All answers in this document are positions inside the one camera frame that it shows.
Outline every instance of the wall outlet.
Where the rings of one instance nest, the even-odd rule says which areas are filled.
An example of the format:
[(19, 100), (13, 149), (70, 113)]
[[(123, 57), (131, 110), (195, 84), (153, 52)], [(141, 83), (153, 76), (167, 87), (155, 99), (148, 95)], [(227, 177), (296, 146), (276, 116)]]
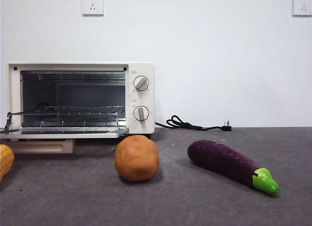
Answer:
[(293, 16), (312, 16), (312, 0), (292, 0)]
[(83, 15), (104, 15), (104, 0), (82, 0)]

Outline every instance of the power cord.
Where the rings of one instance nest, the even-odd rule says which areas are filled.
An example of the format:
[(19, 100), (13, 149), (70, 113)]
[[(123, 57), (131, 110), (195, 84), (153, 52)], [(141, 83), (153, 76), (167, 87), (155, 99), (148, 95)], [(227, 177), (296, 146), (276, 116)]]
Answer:
[(215, 127), (201, 127), (201, 126), (195, 126), (195, 125), (192, 125), (190, 123), (185, 123), (183, 122), (177, 115), (173, 115), (171, 117), (170, 120), (167, 120), (166, 123), (169, 125), (163, 125), (163, 124), (160, 124), (160, 123), (155, 123), (156, 125), (159, 125), (159, 126), (162, 126), (162, 127), (165, 127), (165, 128), (170, 128), (170, 129), (177, 129), (177, 128), (186, 128), (186, 129), (194, 129), (196, 131), (207, 131), (207, 130), (211, 130), (211, 129), (221, 129), (222, 131), (232, 131), (232, 126), (230, 126), (230, 121), (227, 121), (227, 124), (225, 125), (225, 122), (224, 122), (224, 126), (222, 127), (219, 127), (219, 126), (215, 126)]

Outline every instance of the potato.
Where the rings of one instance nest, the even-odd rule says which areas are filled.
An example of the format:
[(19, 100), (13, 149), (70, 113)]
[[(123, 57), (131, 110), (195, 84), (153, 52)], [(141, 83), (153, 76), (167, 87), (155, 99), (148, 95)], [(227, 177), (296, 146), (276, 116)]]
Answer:
[(134, 135), (122, 140), (115, 151), (115, 168), (128, 181), (145, 181), (158, 172), (159, 155), (155, 142)]

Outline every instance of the eggplant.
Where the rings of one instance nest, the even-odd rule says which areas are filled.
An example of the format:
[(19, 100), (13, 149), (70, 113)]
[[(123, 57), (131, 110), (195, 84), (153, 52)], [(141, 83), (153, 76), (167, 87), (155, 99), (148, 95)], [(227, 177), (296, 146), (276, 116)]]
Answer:
[(187, 155), (198, 166), (271, 195), (280, 193), (279, 185), (267, 169), (224, 144), (196, 141), (189, 146)]

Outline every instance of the control knob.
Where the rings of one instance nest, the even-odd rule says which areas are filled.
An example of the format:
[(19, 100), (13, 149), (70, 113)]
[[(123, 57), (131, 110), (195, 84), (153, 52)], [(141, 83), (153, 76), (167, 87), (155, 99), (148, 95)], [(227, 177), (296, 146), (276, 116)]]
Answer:
[(144, 121), (148, 118), (148, 109), (144, 106), (138, 106), (134, 111), (134, 116), (139, 121)]
[(135, 78), (134, 86), (137, 91), (144, 91), (148, 88), (148, 79), (145, 76)]

